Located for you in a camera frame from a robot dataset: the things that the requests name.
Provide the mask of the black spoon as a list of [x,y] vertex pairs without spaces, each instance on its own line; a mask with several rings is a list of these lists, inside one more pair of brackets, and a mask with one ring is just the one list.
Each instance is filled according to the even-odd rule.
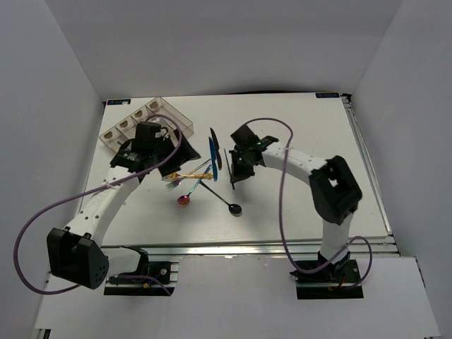
[[229,203],[228,201],[226,201],[223,197],[221,197],[219,194],[217,194],[216,192],[214,192],[214,190],[212,190],[210,187],[208,187],[205,183],[201,182],[200,185],[207,189],[209,192],[211,192],[214,196],[216,196],[217,198],[219,198],[224,204],[227,205],[228,207],[228,211],[233,214],[233,215],[240,215],[242,213],[242,207],[236,203]]

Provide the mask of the iridescent purple spoon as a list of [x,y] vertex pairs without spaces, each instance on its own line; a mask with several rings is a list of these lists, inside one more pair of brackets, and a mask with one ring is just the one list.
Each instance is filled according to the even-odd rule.
[[202,181],[203,181],[203,179],[198,179],[198,180],[196,181],[196,183],[191,187],[190,191],[189,191],[187,194],[182,195],[182,196],[180,196],[180,197],[177,199],[177,203],[178,203],[179,205],[181,205],[181,206],[187,205],[187,204],[190,202],[191,194],[195,191],[195,189],[197,188],[197,186],[198,186]]

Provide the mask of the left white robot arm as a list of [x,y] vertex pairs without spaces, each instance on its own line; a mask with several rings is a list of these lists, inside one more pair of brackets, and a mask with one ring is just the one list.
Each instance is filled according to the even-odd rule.
[[134,138],[112,158],[100,191],[94,193],[79,214],[64,228],[47,235],[51,274],[94,290],[112,276],[145,280],[149,260],[133,247],[111,254],[102,249],[103,239],[114,217],[144,177],[175,155],[168,120],[162,116],[136,126]]

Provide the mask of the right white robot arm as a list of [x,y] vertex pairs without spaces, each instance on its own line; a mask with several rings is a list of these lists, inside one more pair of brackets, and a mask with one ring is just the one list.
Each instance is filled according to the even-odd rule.
[[316,212],[323,222],[319,250],[319,274],[329,282],[345,272],[342,261],[349,256],[350,224],[362,199],[362,191],[345,159],[336,155],[323,159],[295,150],[290,142],[276,137],[259,138],[246,124],[230,135],[230,183],[236,184],[254,176],[258,165],[281,171],[278,217],[282,220],[285,176],[307,184]]

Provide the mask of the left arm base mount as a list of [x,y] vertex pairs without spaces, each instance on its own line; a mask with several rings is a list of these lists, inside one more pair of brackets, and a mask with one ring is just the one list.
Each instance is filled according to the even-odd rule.
[[175,290],[179,262],[151,258],[132,246],[104,249],[109,261],[104,295],[123,297],[169,297]]

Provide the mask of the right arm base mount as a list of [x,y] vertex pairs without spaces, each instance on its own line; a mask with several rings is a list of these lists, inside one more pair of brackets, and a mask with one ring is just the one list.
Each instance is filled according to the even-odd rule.
[[298,300],[363,299],[361,279],[356,260],[349,260],[337,273],[326,268],[314,274],[290,272]]

